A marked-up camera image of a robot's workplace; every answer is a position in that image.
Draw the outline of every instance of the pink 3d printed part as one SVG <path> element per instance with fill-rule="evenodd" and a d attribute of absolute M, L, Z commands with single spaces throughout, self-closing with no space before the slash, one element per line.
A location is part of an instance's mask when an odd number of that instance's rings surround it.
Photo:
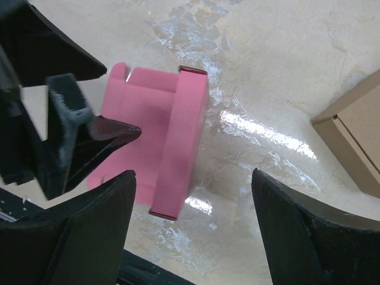
<path fill-rule="evenodd" d="M 127 169 L 136 171 L 135 202 L 151 205 L 155 216 L 176 220 L 188 194 L 208 102 L 202 70 L 179 73 L 127 66 L 110 73 L 102 116 L 139 126 L 140 138 L 114 152 L 89 177 L 93 189 Z"/>

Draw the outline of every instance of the pink object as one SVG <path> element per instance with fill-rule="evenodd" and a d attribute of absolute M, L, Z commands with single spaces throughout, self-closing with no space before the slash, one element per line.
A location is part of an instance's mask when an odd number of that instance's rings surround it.
<path fill-rule="evenodd" d="M 205 71 L 180 66 L 179 74 L 116 64 L 102 116 L 139 126 L 138 140 L 108 157 L 88 177 L 93 189 L 127 169 L 136 171 L 135 202 L 155 216 L 176 220 L 188 194 L 208 102 Z"/>

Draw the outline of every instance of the cardboard box flap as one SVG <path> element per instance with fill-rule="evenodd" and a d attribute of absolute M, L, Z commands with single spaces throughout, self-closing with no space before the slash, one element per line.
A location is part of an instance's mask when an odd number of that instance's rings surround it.
<path fill-rule="evenodd" d="M 343 111 L 345 108 L 353 104 L 356 100 L 365 96 L 373 89 L 380 85 L 380 70 L 371 74 L 366 79 L 361 81 L 354 89 L 339 98 L 335 103 L 329 106 L 324 112 L 312 120 L 313 124 L 318 124 L 328 119 L 331 119 L 336 114 Z"/>
<path fill-rule="evenodd" d="M 380 169 L 379 111 L 380 86 L 338 114 L 339 120 L 378 171 Z"/>

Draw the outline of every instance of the polished concrete surface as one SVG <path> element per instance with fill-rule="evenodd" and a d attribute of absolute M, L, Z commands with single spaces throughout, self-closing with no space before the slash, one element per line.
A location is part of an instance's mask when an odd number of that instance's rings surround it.
<path fill-rule="evenodd" d="M 380 68 L 380 2 L 34 0 L 108 68 L 206 69 L 210 102 L 191 196 L 176 222 L 135 205 L 125 248 L 196 284 L 271 284 L 250 181 L 257 167 L 339 209 L 380 220 L 310 119 Z M 107 76 L 81 83 L 99 113 Z M 42 133 L 45 90 L 25 90 Z M 48 207 L 36 183 L 7 189 Z"/>

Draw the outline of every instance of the cardboard box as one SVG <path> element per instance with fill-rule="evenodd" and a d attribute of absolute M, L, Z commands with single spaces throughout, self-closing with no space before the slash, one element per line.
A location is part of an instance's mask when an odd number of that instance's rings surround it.
<path fill-rule="evenodd" d="M 312 119 L 358 187 L 380 198 L 380 71 Z"/>

